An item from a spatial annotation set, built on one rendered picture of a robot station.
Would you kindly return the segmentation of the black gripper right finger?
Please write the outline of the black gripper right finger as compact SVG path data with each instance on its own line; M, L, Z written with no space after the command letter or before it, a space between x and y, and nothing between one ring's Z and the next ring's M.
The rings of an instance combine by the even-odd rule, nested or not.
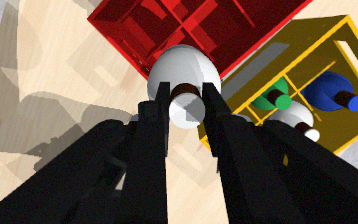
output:
M202 100L229 224L358 224L356 167L284 122L232 113L213 82Z

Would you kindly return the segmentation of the blue bottle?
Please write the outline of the blue bottle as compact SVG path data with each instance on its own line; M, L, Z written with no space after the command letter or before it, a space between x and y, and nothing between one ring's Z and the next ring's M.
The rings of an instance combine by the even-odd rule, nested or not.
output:
M358 111L358 95L353 94L350 81L331 71L326 70L299 92L311 106L322 111L343 107Z

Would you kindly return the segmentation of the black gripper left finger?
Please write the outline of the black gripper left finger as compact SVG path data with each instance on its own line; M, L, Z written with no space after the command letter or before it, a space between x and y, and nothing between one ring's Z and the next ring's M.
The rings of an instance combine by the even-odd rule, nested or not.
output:
M168 224L169 106L160 82L128 125L96 124L0 201L0 224L93 224L125 173L114 224Z

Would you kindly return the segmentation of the yellow crate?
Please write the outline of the yellow crate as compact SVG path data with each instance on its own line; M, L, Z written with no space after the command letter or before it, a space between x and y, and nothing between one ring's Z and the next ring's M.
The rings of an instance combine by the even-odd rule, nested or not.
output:
M339 41L346 42L358 60L358 29L349 15L292 19L221 83L220 95L232 113L262 126L277 108L260 110L251 102L283 77L288 95L310 110L319 132L316 142L337 154L358 139L358 111L319 110L299 91L327 70L346 77L358 95L358 71Z

